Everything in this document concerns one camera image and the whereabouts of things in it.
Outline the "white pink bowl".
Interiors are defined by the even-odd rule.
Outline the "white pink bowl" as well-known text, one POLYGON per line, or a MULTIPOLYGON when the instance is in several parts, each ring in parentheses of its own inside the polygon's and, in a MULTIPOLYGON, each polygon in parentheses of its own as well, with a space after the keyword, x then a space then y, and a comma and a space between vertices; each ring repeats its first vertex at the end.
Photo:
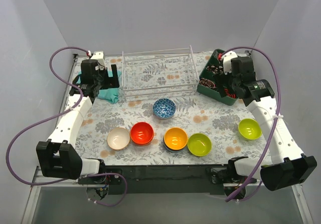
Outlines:
POLYGON ((114 128, 107 136, 108 146, 116 151, 125 149, 130 140, 130 133, 125 128, 114 128))

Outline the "lime green bowl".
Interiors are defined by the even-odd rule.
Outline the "lime green bowl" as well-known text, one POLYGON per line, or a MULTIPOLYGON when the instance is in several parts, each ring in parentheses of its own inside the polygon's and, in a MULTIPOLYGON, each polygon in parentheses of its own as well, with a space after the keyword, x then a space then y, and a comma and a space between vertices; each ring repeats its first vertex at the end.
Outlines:
POLYGON ((243 119, 238 124, 239 134, 247 140, 257 140, 262 135, 258 122, 254 119, 243 119))
POLYGON ((187 146, 193 155, 197 157, 204 157, 210 153, 212 149, 212 142, 205 134, 195 133, 190 136, 187 146))

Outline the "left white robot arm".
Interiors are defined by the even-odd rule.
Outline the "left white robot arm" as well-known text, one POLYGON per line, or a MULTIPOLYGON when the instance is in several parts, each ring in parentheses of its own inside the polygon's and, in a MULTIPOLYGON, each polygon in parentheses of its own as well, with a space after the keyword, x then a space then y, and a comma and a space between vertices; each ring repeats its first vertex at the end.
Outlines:
POLYGON ((81 62, 81 73, 72 81, 66 110, 46 141, 38 142, 36 152, 45 177, 78 179, 89 175, 94 183, 106 180, 107 172, 98 159, 81 158, 75 150, 80 127, 100 90, 119 88, 116 65, 109 75, 103 56, 93 55, 81 62))

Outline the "blue patterned bowl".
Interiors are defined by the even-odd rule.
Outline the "blue patterned bowl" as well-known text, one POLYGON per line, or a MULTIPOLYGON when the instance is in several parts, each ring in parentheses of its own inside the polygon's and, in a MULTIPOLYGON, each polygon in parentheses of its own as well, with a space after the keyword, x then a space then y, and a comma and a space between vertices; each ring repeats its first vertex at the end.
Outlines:
POLYGON ((176 105, 168 98, 161 98, 153 104, 152 111, 156 117, 165 120, 174 116, 176 112, 176 105))

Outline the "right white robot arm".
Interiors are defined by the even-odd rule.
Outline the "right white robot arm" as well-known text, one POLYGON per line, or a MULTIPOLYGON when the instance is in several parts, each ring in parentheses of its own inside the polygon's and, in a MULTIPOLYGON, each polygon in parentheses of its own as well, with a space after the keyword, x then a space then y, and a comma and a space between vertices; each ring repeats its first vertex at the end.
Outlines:
POLYGON ((269 82, 256 78, 250 57, 231 51, 219 54, 218 61, 219 72, 214 75, 214 81, 220 95, 232 91, 243 100, 267 141, 267 150, 261 158, 264 159, 266 153, 271 158, 270 164, 258 164, 248 157, 232 158, 227 167, 228 179, 235 183, 245 176, 258 179, 271 191, 304 183, 316 168, 316 159, 306 156, 293 139, 269 82))

